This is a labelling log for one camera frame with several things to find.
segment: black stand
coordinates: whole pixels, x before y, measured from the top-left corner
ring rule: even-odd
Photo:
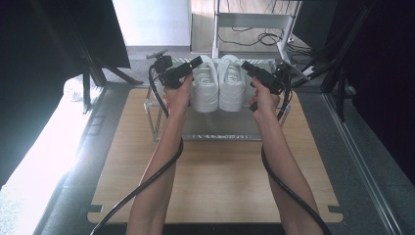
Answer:
[[[90,76],[94,80],[94,83],[97,86],[104,87],[107,85],[107,79],[102,71],[102,68],[106,68],[109,71],[113,72],[120,78],[124,79],[125,81],[129,82],[130,84],[142,84],[143,81],[135,80],[134,78],[128,76],[124,72],[120,71],[119,69],[112,68],[110,66],[105,65],[97,58],[93,58],[86,47],[79,30],[74,23],[72,15],[68,9],[66,1],[64,3],[64,18],[67,21],[69,26],[69,34],[71,37],[74,38],[74,44],[79,53],[79,57],[82,63],[82,79],[83,79],[83,113],[86,114],[89,109],[91,108],[91,96],[90,96]]]

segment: handheld controller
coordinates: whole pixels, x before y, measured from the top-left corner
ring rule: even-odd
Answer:
[[[171,60],[171,56],[164,56],[163,53],[166,50],[158,52],[152,56],[148,56],[147,59],[150,58],[157,58],[154,63],[154,68],[157,73],[160,73],[159,81],[163,86],[169,86],[174,89],[180,87],[181,82],[180,78],[189,74],[194,68],[202,64],[202,58],[196,57],[189,63],[184,63],[176,68],[170,68],[173,66],[173,62]]]
[[[287,65],[281,63],[277,66],[277,69],[274,74],[271,72],[256,67],[249,62],[244,62],[241,65],[241,68],[248,72],[248,76],[258,78],[260,83],[267,87],[271,94],[280,95],[286,88],[285,82],[289,79],[290,71],[287,70]],[[257,110],[257,103],[255,102],[250,106],[252,112]]]

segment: forearm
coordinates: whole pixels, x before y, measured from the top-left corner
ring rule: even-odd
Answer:
[[[316,212],[311,189],[290,151],[275,113],[256,117],[267,161],[273,172]],[[311,216],[281,187],[269,178],[271,190],[287,234],[319,234],[321,230]]]
[[[141,182],[145,182],[177,152],[185,117],[173,116],[147,166]],[[161,234],[173,187],[176,164],[173,164],[154,183],[136,196],[131,209],[127,234]]]

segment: sunlight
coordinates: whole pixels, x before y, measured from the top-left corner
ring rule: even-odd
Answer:
[[[13,234],[33,233],[59,182],[75,164],[90,112],[82,113],[79,81],[69,80],[65,89],[58,108],[1,192],[3,202],[17,215]],[[93,103],[101,91],[91,90]]]

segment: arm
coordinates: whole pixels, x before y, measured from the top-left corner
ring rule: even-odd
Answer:
[[[179,89],[168,87],[164,89],[169,118],[141,182],[156,173],[178,150],[187,116],[192,78],[192,74],[187,75]],[[128,219],[128,235],[162,233],[173,188],[175,169],[176,164],[173,164],[153,184],[135,197]]]
[[[266,158],[275,174],[316,212],[317,205],[311,189],[290,151],[290,148],[277,120],[275,100],[268,88],[254,78],[256,94],[252,103],[257,102],[258,109],[254,119],[262,138]],[[281,223],[287,234],[322,234],[322,230],[314,219],[272,178],[269,178],[275,203],[281,214]]]

